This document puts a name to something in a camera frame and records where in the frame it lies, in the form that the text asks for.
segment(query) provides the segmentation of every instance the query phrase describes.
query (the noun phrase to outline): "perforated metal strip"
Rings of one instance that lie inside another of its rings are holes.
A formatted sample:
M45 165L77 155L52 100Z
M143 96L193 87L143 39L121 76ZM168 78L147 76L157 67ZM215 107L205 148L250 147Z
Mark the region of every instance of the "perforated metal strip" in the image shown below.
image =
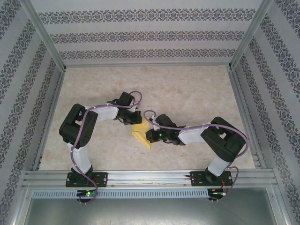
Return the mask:
M35 199L73 199L76 190L35 190ZM157 190L99 190L97 198L207 198L207 189L157 189Z

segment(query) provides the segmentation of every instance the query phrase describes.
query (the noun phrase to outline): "decorative border pattern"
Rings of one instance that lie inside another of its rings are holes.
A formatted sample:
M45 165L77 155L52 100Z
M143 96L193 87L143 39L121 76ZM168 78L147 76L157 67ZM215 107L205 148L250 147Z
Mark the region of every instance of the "decorative border pattern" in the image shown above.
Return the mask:
M289 137L289 143L292 145L292 149L295 151L295 156L299 159L298 163L300 163L300 135L297 133L297 128L295 128L296 124L290 116L290 111L287 109L285 100L283 99L282 94L277 87L276 80L274 79L268 63L255 38L250 41L249 48L251 49L260 72L262 73L263 80L267 85L270 96L273 99L273 103L277 109L277 113L286 132L286 136Z
M45 44L41 42L37 48L31 66L29 67L29 70L22 84L18 97L15 100L13 110L11 111L11 114L8 117L6 126L3 128L3 134L1 134L0 136L0 169L2 168L2 163L5 160L7 150L10 147L12 137L15 135L16 127L19 123L21 114L23 113L24 107L26 105L27 99L29 97L30 91L32 89L33 83L37 76L38 70L42 64L46 51L47 48Z
M255 9L139 9L39 13L44 24L144 21L250 21Z
M300 70L268 15L263 18L260 26L300 102Z
M235 49L131 49L60 52L63 60L171 57L232 57Z
M298 223L300 223L300 199L299 194L296 192L297 188L294 185L294 180L291 178L291 172L288 169L288 165L286 159L283 156L281 151L281 147L278 144L277 136L274 132L273 126L269 119L269 115L267 113L266 107L263 103L263 99L261 94L259 93L258 87L253 78L252 71L247 62L245 55L243 55L240 59L240 65L242 66L243 72L246 76L247 83L249 85L251 95L253 97L254 103L256 105L257 112L260 116L262 126L264 132L267 136L267 140L269 142L270 150L273 153L273 157L275 159L275 163L278 166L277 169L280 174L280 178L285 186L285 191L287 192L287 197L290 199L290 205L293 208L293 212L295 213L295 218Z
M276 4L280 8L281 12L285 15L288 22L291 24L292 28L295 30L298 38L300 38L300 7L298 2L295 0L276 0Z
M0 10L0 40L8 30L10 23L20 10L21 4L18 0L7 0L3 3Z
M15 72L19 67L21 59L23 58L25 51L33 37L35 28L30 20L26 23L24 29L22 30L21 35L19 36L16 45L14 46L11 54L6 60L6 64L3 66L0 74L0 104L2 99L7 92L7 88L10 86L12 78L15 76Z
M55 44L124 41L240 41L243 31L136 31L52 34Z
M0 224L5 224L5 220L8 216L8 212L11 207L11 203L13 201L13 197L15 195L15 189L17 187L17 183L19 182L21 170L23 169L25 162L25 158L27 156L27 152L30 149L30 142L33 137L35 128L38 123L39 116L41 114L44 100L47 95L48 88L50 86L51 79L53 77L54 69L56 65L53 59L51 59L50 64L47 68L47 72L45 74L43 83L41 85L41 89L39 90L38 97L36 99L34 108L31 113L31 117L29 119L28 126L26 128L24 138L22 139L22 144L20 145L20 149L18 151L18 155L15 158L14 168L12 169L12 173L9 176L9 182L7 183L7 188L4 191L4 197L1 199L2 203L0 205Z

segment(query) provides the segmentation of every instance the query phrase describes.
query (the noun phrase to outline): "wire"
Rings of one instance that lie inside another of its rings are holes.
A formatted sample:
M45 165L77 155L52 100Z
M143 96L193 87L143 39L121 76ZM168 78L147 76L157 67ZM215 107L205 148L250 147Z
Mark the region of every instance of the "wire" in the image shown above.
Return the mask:
M228 126L220 125L220 124L203 124L203 125L199 125L199 126L184 127L184 128L180 128L180 127L165 127L165 126L161 126L161 125L158 125L158 124L153 123L152 121L150 121L150 120L146 117L146 113L148 113L148 112L154 113L154 117L156 117L156 112L155 112L155 111L153 111L153 110L146 110L146 111L144 111L144 114L143 114L143 115L144 115L144 118L145 118L150 124L152 124L152 125L154 125L154 126L156 126L156 127L159 127L159 128L165 128L165 129L171 129L171 130L189 130L189 129L191 130L191 129L197 129L197 128L218 127L218 128L225 128L225 129L231 130L231 131L233 131L233 132L239 134L239 135L245 140L246 147L245 147L245 149L244 149L240 154L237 155L236 158L241 157L242 155L244 155L244 154L246 153L246 151L248 150L248 148L249 148L249 141L248 141L247 137L246 137L242 132L240 132L239 130L234 129L234 128L232 128L232 127L228 127ZM225 196L227 196L227 195L231 192L231 190L232 190L232 188L233 188L233 186L234 186L234 184L235 184L235 182L236 182L236 180L237 180L237 178L238 178L238 175L239 175L239 169L238 169L238 167L236 167L236 166L231 166L231 164L232 164L232 163L230 163L230 164L228 165L227 168L228 168L228 169L236 169L236 176L235 176L235 178L234 178L234 181L232 182L231 187L227 190Z
M90 181L90 182L95 186L95 190L94 190L95 193L94 193L93 198L90 199L88 202L81 202L81 196L80 196L79 199L78 199L78 201L79 201L80 204L82 204L82 203L84 203L85 205L90 204L92 201L95 200L95 198L96 198L97 195L98 195L98 186L97 186L97 184L96 184L91 178L89 178L87 175L85 175L85 173L83 173L83 172L80 170L80 168L77 166L77 164L76 164L76 162L75 162L75 160L74 160L74 156L73 156L74 148L75 148L75 146L78 144L79 139L80 139L80 136L81 136L81 133L82 133L82 131L83 131L83 126L84 126L84 122L85 122L86 116L87 116L87 114L89 113L89 111L91 111L91 110L93 110L93 109L101 108L101 107L129 108L129 107L134 107L134 106L139 105L140 102L142 101L142 98L143 98L141 92L139 92L139 91L137 91L137 90L134 90L134 91L130 92L130 94L132 94L132 93L138 93L138 94L140 94L140 96L141 96L140 100L139 100L136 104L133 104L133 105L127 105L127 106L126 106L126 105L124 105L124 106L123 106L123 105L109 105L109 104L105 104L105 105L96 105L96 106L94 106L94 107L91 107L91 108L87 109L87 111L85 111L85 113L84 113L84 115L83 115L83 119L82 119L82 122L81 122L81 125L80 125L80 128L79 128L79 132L78 132L78 134L77 134L75 143L74 143L73 146L71 147L71 160L72 160L72 162L73 162L75 168L78 170L78 172L79 172L83 177L85 177L88 181Z
M244 140L245 140L245 143L246 143L246 147L245 149L237 155L236 158L244 155L246 153L246 151L248 150L249 148L249 141L247 139L247 137L242 133L240 132L239 130L237 129L234 129L232 127L228 127L228 126L225 126L225 125L220 125L220 124L203 124L203 125L198 125L198 126L193 126L193 127L183 127L183 128L180 128L180 127L165 127L165 126L161 126L161 125L158 125L152 121L150 121L147 117L146 117L146 113L148 112L152 112L154 113L154 116L156 117L156 112L153 111L153 110L146 110L144 111L144 118L152 125L156 126L156 127L159 127L159 128L165 128L165 129L170 129L170 130L191 130L191 129L198 129L198 128L207 128L207 127L218 127L218 128L225 128L225 129L228 129L228 130L231 130L237 134L239 134Z

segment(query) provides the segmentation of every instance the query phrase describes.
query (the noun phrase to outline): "enclosure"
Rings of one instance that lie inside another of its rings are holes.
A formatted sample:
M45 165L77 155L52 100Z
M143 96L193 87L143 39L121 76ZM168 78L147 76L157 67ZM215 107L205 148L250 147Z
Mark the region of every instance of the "enclosure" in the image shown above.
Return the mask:
M0 4L0 224L300 224L298 0ZM228 198L191 183L216 155L206 143L148 149L106 120L88 144L106 187L75 200L62 122L133 90L141 112L188 127L221 116L245 133Z

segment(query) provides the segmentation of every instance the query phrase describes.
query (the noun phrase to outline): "aluminum frame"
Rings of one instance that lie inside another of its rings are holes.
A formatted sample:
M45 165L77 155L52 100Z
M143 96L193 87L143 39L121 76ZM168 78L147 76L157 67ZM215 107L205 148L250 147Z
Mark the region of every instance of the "aluminum frame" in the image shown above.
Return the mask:
M207 188L216 188L215 186L192 187L190 178L185 176L189 175L191 171L204 170L106 171L108 172L107 187L100 187L99 192L107 190L116 193L120 192L120 190L143 190L146 192L153 190L197 191ZM52 192L55 190L57 193L65 192L66 190L78 190L78 188L75 187L65 187L67 173L69 173L69 171L27 171L11 225L22 225L25 223L28 210L30 209L30 202L34 198L35 191L48 190ZM234 179L236 171L231 170L231 173ZM240 169L239 177L233 188L266 188L277 224L291 224L285 207L282 207L284 206L282 205L283 200L273 169ZM69 197L56 195L53 198L65 199Z

